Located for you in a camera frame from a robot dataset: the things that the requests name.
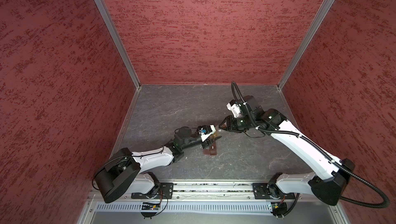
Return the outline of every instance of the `brown object on floor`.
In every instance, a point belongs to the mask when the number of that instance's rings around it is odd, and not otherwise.
[[[217,155],[216,142],[213,142],[212,145],[210,145],[208,149],[204,149],[204,154],[211,155],[211,156]]]

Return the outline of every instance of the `metal corner post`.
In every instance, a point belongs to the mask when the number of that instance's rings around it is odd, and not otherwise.
[[[314,34],[316,33],[320,24],[322,23],[324,17],[329,12],[334,1],[335,0],[323,0],[321,6],[319,7],[318,12],[316,13],[314,19],[312,20],[310,27],[308,28],[308,31],[306,32],[303,40],[301,41],[300,46],[297,48],[296,53],[291,59],[289,66],[287,67],[285,73],[283,74],[282,78],[278,83],[278,88],[280,90],[282,90],[282,88],[285,86],[286,81],[290,77],[295,66],[297,65],[298,61],[303,55],[305,49],[307,48],[308,44],[310,43],[311,39],[314,37]]]
[[[105,21],[105,24],[107,26],[107,29],[113,38],[114,43],[116,44],[116,47],[118,49],[118,52],[121,55],[122,60],[124,61],[125,67],[127,68],[133,83],[135,84],[136,89],[140,87],[140,82],[139,79],[137,78],[135,69],[132,66],[131,60],[129,59],[128,53],[126,52],[126,49],[124,45],[122,44],[120,35],[117,32],[116,26],[113,23],[113,20],[111,19],[110,13],[107,10],[106,4],[104,0],[94,0],[96,3],[97,8],[99,9],[100,14],[102,15],[103,20]]]

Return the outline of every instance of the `dark red side wall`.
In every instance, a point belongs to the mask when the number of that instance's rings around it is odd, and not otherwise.
[[[93,0],[0,10],[0,223],[74,223],[133,83]]]
[[[336,0],[283,91],[303,132],[391,198],[344,203],[352,223],[395,223],[396,0]],[[355,180],[344,195],[380,200]]]
[[[105,0],[142,83],[277,84],[323,0]]]

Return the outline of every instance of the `red textured wall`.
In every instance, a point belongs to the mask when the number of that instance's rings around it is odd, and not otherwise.
[[[277,84],[323,0],[105,0],[142,83]]]
[[[93,0],[0,9],[0,223],[74,223],[133,83]]]
[[[395,223],[396,0],[336,0],[283,91],[303,132],[391,198],[343,203],[352,223]],[[356,180],[344,195],[380,201]]]

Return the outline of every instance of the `gray marble floor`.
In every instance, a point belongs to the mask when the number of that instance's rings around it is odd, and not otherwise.
[[[239,86],[253,95],[264,110],[274,108],[287,116],[275,86]],[[173,139],[182,126],[218,125],[231,112],[230,86],[143,85],[121,147],[131,151],[157,149]],[[311,169],[291,150],[270,136],[249,138],[221,130],[217,155],[203,154],[201,147],[186,149],[184,157],[167,167],[151,170],[159,180],[240,179],[268,180],[276,172],[308,173]],[[250,130],[251,136],[260,135]]]

